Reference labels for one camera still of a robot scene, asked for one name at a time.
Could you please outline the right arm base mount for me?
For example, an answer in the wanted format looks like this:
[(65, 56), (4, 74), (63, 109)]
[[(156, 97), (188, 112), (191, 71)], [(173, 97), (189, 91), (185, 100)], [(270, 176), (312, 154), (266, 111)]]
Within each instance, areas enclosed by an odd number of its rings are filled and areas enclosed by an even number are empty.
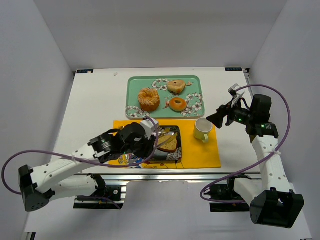
[[(220, 201), (242, 201), (242, 197), (229, 190), (226, 184), (217, 184), (210, 187), (210, 192), (207, 193), (213, 200)], [(211, 213), (236, 213), (236, 212), (249, 212), (250, 207), (247, 203), (221, 203), (221, 202), (211, 202), (209, 204)]]

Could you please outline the orange bundt cake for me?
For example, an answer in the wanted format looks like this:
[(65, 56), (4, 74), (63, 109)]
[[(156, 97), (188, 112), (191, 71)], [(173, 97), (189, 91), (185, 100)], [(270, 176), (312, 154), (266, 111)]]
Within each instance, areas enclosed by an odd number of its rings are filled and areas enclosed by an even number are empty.
[(137, 98), (140, 108), (147, 112), (155, 111), (160, 105), (160, 96), (154, 88), (142, 88)]

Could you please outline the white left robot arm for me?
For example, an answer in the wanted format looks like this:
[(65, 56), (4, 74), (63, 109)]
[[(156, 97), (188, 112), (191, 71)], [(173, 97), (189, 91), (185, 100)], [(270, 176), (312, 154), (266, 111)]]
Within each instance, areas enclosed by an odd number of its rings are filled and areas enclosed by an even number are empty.
[(91, 139), (72, 155), (57, 154), (57, 160), (37, 167), (24, 165), (19, 168), (19, 188), (24, 209), (37, 211), (50, 202), (70, 197), (89, 201), (104, 200), (112, 194), (99, 174), (76, 174), (93, 166), (107, 166), (109, 161), (123, 155), (149, 160), (158, 143), (159, 123), (146, 118), (122, 129), (114, 128)]

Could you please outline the orange glazed donut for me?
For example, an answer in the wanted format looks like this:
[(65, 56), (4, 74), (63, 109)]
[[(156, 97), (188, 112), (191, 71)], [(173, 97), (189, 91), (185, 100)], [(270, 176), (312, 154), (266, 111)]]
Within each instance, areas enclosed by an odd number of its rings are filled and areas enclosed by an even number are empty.
[(182, 112), (187, 108), (187, 102), (179, 97), (172, 98), (169, 101), (169, 107), (175, 112)]

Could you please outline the pale yellow mug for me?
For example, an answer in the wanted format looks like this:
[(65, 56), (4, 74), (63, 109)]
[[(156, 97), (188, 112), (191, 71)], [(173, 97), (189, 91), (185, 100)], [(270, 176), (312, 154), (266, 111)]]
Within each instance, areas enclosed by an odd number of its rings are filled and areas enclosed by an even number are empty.
[(201, 140), (203, 143), (209, 141), (209, 134), (213, 129), (213, 124), (206, 118), (199, 118), (194, 125), (193, 136), (197, 140)]

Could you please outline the yellow placemat cloth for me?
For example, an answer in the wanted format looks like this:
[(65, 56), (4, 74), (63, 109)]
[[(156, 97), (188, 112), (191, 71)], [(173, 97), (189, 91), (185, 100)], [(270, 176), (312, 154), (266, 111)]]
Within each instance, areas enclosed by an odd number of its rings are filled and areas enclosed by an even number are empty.
[(209, 140), (203, 143), (194, 137), (194, 120), (160, 119), (159, 126), (178, 126), (182, 143), (182, 158), (179, 161), (146, 161), (132, 158), (137, 166), (133, 169), (207, 169), (220, 168), (216, 131), (213, 128), (209, 133)]

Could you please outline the metal serving tongs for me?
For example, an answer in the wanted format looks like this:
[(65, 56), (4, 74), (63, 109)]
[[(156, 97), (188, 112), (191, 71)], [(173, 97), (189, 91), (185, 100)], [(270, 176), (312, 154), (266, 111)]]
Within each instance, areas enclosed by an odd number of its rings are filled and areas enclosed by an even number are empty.
[(159, 131), (159, 138), (157, 149), (163, 152), (175, 152), (178, 147), (179, 129), (175, 127), (161, 128)]

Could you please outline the blue label sticker right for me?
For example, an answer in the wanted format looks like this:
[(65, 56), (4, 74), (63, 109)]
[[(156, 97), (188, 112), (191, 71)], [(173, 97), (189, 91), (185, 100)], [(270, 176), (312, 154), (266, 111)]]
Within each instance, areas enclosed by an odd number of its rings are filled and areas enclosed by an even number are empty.
[(226, 72), (242, 72), (243, 69), (241, 67), (225, 67)]

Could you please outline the brown bread slice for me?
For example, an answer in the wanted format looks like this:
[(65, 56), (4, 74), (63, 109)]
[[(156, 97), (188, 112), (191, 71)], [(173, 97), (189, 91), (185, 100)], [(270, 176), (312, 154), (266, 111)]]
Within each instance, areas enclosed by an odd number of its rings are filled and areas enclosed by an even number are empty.
[(163, 152), (173, 153), (177, 150), (177, 136), (176, 135), (163, 135), (158, 140), (158, 150)]

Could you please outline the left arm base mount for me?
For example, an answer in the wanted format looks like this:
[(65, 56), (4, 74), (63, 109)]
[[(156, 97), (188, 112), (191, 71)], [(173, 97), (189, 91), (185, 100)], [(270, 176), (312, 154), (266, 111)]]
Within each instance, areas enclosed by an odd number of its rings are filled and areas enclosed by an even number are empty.
[(121, 210), (123, 201), (123, 186), (107, 183), (99, 174), (88, 175), (95, 182), (93, 193), (82, 194), (75, 197), (74, 209), (89, 210)]

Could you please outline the black floral square plate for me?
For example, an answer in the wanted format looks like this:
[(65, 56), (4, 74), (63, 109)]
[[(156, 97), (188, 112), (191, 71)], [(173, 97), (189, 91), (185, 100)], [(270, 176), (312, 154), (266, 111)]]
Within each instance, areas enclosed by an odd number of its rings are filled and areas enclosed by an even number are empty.
[(177, 137), (177, 141), (178, 141), (178, 145), (177, 145), (177, 149), (175, 152), (164, 152), (161, 151), (159, 149), (156, 149), (153, 156), (149, 159), (149, 161), (179, 161), (182, 159), (182, 139), (181, 139), (181, 131), (180, 128), (177, 125), (160, 125), (158, 127), (158, 135), (159, 135), (159, 131), (160, 129), (165, 129), (165, 128), (172, 128), (172, 127), (177, 127), (179, 130), (178, 133), (178, 137)]

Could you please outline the aluminium frame rail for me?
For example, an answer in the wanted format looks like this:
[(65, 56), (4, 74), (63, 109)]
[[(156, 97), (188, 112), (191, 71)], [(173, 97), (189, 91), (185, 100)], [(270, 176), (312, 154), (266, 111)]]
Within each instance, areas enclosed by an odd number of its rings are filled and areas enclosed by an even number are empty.
[(230, 175), (230, 172), (209, 171), (128, 171), (100, 173), (106, 181), (187, 181), (196, 183), (209, 183)]

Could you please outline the green floral tray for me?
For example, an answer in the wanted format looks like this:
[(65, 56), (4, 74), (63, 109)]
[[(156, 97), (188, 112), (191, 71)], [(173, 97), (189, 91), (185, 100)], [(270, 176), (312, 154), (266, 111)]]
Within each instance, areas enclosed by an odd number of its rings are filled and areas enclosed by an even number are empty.
[[(182, 93), (176, 95), (168, 90), (167, 83), (173, 80), (183, 80), (186, 83)], [(146, 112), (140, 107), (138, 94), (144, 88), (158, 91), (160, 104), (157, 110)], [(176, 112), (170, 108), (169, 101), (175, 97), (186, 101), (185, 110)], [(146, 115), (155, 119), (195, 119), (203, 117), (204, 113), (201, 81), (195, 75), (134, 76), (128, 80), (125, 114), (130, 120), (140, 119)]]

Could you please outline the pale bagel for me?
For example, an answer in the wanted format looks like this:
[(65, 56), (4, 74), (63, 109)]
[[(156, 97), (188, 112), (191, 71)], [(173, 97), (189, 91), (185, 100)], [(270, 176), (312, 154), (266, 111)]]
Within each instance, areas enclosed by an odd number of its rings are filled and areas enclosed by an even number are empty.
[(181, 94), (183, 92), (183, 90), (185, 89), (185, 87), (186, 87), (186, 83), (181, 79), (172, 80), (167, 83), (167, 89), (171, 93), (176, 94), (176, 95)]

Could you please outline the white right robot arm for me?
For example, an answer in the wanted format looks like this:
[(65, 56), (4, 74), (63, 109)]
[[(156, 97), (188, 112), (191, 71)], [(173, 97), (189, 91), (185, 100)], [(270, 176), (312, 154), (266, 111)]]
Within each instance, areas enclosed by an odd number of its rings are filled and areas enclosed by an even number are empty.
[(254, 224), (290, 229), (304, 206), (304, 198), (294, 192), (282, 164), (279, 134), (275, 124), (269, 121), (272, 99), (256, 94), (250, 106), (245, 108), (241, 100), (221, 105), (215, 114), (206, 119), (215, 127), (239, 123), (244, 125), (250, 143), (257, 156), (261, 181), (253, 180), (244, 172), (229, 176), (226, 184), (209, 187), (204, 194), (210, 197), (211, 212), (250, 213)]

